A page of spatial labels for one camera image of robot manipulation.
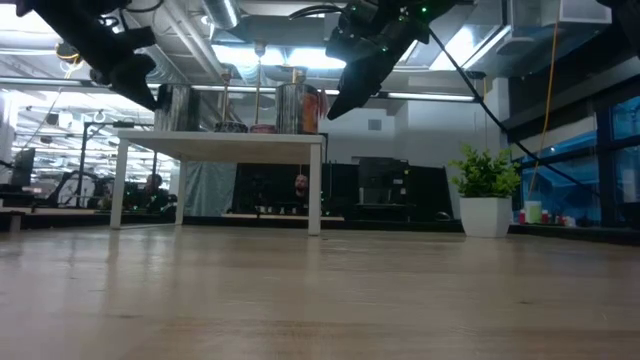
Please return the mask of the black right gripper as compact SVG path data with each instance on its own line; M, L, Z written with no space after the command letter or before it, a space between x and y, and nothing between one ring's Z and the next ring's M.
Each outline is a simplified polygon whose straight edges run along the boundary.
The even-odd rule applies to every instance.
M363 107L430 23L429 1L351 1L326 44L326 55L346 63L327 118Z

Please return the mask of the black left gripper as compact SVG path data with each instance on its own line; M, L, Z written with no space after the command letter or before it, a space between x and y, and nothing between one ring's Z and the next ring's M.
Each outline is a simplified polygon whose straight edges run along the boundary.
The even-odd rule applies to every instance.
M91 67L90 79L98 84L112 83L116 93L148 110L157 105L146 80L156 64L138 49L155 44L149 26L120 33L96 26L74 36L74 47Z

